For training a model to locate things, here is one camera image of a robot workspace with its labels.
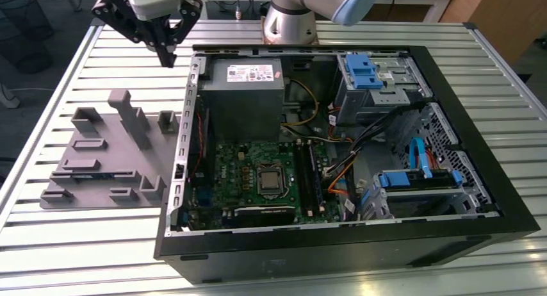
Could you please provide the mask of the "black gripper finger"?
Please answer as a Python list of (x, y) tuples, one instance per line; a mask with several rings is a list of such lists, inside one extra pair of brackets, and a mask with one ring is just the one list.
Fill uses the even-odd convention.
[(182, 19), (179, 23), (174, 27), (168, 24), (168, 31), (167, 31), (167, 51), (168, 51), (168, 60), (167, 60), (167, 67), (172, 68), (175, 65), (175, 49), (178, 44), (180, 44), (190, 31), (196, 24), (203, 9), (203, 2), (202, 0), (168, 0), (167, 1), (167, 12), (170, 14), (179, 12), (182, 15)]
[(162, 66), (170, 67), (168, 16), (139, 20), (128, 0), (98, 0), (92, 13), (131, 42), (143, 42), (158, 54)]

